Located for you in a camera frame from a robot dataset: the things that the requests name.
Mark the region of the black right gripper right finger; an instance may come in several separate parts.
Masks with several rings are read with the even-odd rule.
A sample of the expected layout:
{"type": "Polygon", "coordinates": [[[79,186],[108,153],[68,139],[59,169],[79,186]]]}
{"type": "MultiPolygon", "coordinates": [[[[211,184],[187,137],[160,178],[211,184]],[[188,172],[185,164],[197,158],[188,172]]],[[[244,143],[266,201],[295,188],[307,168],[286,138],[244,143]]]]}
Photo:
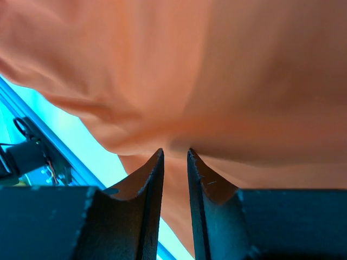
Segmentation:
{"type": "Polygon", "coordinates": [[[346,191],[240,189],[188,151],[197,259],[346,259],[346,191]]]}

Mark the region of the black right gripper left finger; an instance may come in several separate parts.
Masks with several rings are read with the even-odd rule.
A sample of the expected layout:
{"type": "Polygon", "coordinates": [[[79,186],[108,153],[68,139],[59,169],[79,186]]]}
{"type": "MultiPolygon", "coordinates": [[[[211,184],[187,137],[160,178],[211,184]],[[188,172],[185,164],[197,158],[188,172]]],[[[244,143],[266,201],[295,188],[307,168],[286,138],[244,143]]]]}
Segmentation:
{"type": "Polygon", "coordinates": [[[1,259],[155,259],[159,149],[114,186],[1,188],[1,259]]]}

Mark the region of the orange shorts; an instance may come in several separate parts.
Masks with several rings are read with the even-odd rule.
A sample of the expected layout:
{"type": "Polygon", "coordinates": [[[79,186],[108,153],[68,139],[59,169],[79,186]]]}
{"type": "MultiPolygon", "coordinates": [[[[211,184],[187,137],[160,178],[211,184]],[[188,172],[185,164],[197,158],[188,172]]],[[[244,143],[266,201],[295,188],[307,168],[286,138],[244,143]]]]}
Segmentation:
{"type": "Polygon", "coordinates": [[[127,173],[187,151],[240,188],[346,188],[346,1],[1,1],[1,74],[81,119],[127,173]]]}

